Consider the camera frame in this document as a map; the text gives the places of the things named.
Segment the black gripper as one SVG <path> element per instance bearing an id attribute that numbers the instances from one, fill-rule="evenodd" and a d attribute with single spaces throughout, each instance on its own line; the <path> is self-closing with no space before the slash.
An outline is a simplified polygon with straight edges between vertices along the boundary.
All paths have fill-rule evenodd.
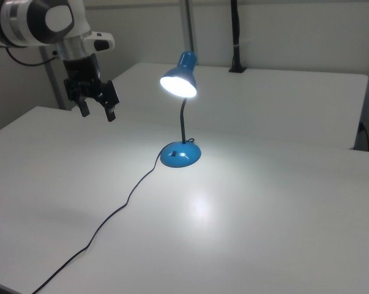
<path id="1" fill-rule="evenodd" d="M 100 79 L 96 54 L 63 63 L 68 74 L 68 78 L 64 80 L 66 93 L 69 100 L 78 105 L 82 117 L 90 114 L 86 98 L 93 98 L 104 108 L 107 120 L 114 121 L 114 107 L 119 103 L 119 98 L 113 82 Z"/>

